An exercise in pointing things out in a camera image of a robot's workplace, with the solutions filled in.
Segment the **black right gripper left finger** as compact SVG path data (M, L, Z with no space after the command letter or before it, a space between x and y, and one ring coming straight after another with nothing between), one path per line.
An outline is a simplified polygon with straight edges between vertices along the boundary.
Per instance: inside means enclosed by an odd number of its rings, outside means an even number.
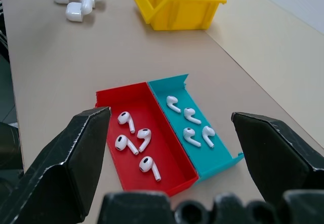
M1 204L1 223L81 223L100 178L110 107L71 119Z

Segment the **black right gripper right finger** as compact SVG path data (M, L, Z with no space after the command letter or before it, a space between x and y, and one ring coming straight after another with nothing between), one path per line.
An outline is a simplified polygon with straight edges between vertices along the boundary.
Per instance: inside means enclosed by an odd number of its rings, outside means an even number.
M323 189L323 156L281 120L231 116L249 173L266 202L276 205L294 189Z

